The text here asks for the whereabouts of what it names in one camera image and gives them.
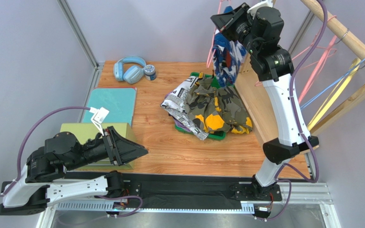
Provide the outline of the yellow camouflage garment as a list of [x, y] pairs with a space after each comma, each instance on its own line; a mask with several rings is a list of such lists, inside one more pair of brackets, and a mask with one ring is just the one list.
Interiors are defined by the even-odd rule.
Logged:
[[185, 98], [189, 119], [205, 133], [249, 134], [253, 124], [235, 86], [214, 86], [216, 77], [203, 72], [193, 76]]

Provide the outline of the blue white patterned garment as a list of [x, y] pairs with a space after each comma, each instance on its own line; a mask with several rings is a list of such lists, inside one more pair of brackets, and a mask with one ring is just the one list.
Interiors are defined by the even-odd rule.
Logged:
[[213, 71], [220, 87], [235, 84], [246, 55], [247, 50], [241, 43], [229, 41], [218, 30], [215, 31], [211, 56]]

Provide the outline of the yellow clothes hanger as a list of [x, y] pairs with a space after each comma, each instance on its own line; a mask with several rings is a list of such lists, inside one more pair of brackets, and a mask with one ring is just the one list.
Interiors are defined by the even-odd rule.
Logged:
[[333, 82], [331, 85], [329, 85], [327, 88], [325, 88], [323, 91], [315, 95], [313, 98], [311, 98], [309, 101], [307, 101], [304, 105], [302, 105], [301, 109], [306, 108], [311, 103], [313, 103], [316, 99], [321, 97], [325, 92], [327, 92], [329, 89], [332, 89], [331, 92], [328, 94], [324, 102], [321, 104], [321, 106], [318, 108], [312, 119], [309, 121], [307, 125], [307, 129], [310, 131], [312, 128], [322, 119], [322, 117], [327, 113], [329, 108], [334, 104], [334, 102], [340, 97], [340, 95], [343, 93], [343, 91], [346, 89], [348, 84], [351, 82], [357, 71], [359, 70], [361, 60], [359, 58], [356, 58], [353, 60], [349, 70], [341, 76], [339, 79], [337, 79], [335, 82]]

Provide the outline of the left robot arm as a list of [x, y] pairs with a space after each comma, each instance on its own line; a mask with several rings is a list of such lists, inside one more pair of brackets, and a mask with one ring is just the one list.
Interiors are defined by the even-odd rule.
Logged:
[[73, 133], [60, 132], [28, 157], [18, 179], [2, 184], [0, 216], [39, 214], [49, 206], [82, 197], [126, 199], [124, 180], [117, 171], [92, 179], [83, 179], [76, 172], [72, 182], [60, 180], [68, 171], [104, 159], [122, 166], [147, 153], [144, 146], [122, 137], [112, 126], [84, 144]]

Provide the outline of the purple trousers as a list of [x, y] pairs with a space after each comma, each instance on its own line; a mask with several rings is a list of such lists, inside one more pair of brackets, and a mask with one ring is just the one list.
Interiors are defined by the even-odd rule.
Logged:
[[183, 107], [178, 104], [176, 109], [166, 108], [166, 111], [168, 115], [174, 119], [174, 122], [178, 127], [182, 128], [186, 132], [192, 133], [191, 129], [186, 126], [188, 123], [188, 117]]

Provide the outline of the blue wire hanger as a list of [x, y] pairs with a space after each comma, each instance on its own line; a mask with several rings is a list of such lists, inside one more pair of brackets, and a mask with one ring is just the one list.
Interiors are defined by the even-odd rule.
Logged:
[[302, 104], [300, 106], [300, 109], [303, 110], [305, 109], [307, 106], [309, 106], [312, 102], [314, 102], [316, 99], [318, 99], [323, 93], [325, 93], [328, 89], [334, 87], [336, 84], [338, 84], [342, 79], [344, 79], [345, 77], [349, 76], [353, 71], [357, 71], [360, 69], [363, 69], [365, 67], [361, 66], [363, 63], [365, 62], [365, 58], [363, 58], [362, 60], [358, 60], [356, 63], [352, 64], [351, 67], [349, 68], [349, 70], [342, 76], [340, 76], [337, 80], [335, 80], [334, 82], [332, 82], [330, 85], [328, 85], [325, 89], [323, 89], [321, 92], [319, 92], [318, 94], [316, 94], [314, 97], [312, 97], [310, 100], [308, 100], [307, 102], [305, 102], [304, 104]]

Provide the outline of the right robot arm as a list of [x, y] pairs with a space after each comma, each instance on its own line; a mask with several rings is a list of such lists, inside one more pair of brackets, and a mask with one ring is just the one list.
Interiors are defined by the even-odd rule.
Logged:
[[278, 125], [278, 137], [265, 142], [265, 160], [252, 177], [250, 194], [264, 199], [274, 192], [277, 177], [298, 154], [311, 151], [319, 140], [305, 125], [294, 86], [290, 53], [279, 45], [284, 20], [270, 1], [253, 7], [243, 3], [233, 11], [211, 16], [217, 30], [229, 41], [242, 44], [250, 64], [263, 84]]

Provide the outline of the newspaper print garment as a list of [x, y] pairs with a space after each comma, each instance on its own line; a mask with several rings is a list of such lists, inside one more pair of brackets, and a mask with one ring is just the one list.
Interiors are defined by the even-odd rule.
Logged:
[[190, 76], [185, 79], [172, 92], [165, 96], [164, 101], [161, 103], [161, 108], [163, 108], [164, 110], [166, 110], [166, 108], [176, 109], [177, 105], [183, 107], [188, 117], [188, 123], [186, 124], [186, 126], [191, 129], [191, 131], [197, 138], [199, 138], [200, 140], [205, 140], [208, 136], [208, 133], [204, 132], [194, 124], [193, 120], [189, 118], [185, 108], [185, 99], [197, 80], [198, 77], [195, 76]]

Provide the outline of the thick pink hanger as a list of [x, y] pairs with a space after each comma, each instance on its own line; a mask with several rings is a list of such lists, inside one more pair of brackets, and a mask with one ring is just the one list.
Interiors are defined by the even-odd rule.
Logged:
[[339, 42], [340, 41], [338, 40], [338, 37], [333, 36], [332, 39], [330, 40], [330, 42], [326, 46], [321, 47], [321, 46], [317, 45], [316, 49], [322, 49], [323, 50], [323, 53], [320, 56], [319, 60], [315, 61], [315, 62], [313, 62], [313, 63], [311, 63], [307, 66], [301, 67], [301, 69], [304, 69], [304, 68], [307, 68], [307, 67], [314, 66], [314, 68], [313, 68], [310, 76], [308, 77], [303, 89], [301, 90], [300, 95], [298, 96], [298, 102], [299, 103], [302, 102], [302, 100], [304, 99], [304, 97], [306, 96], [306, 94], [308, 93], [310, 88], [312, 87], [314, 81], [317, 79], [317, 76], [320, 74], [323, 67], [325, 66], [328, 58], [336, 53], [337, 49], [334, 48], [334, 46]]

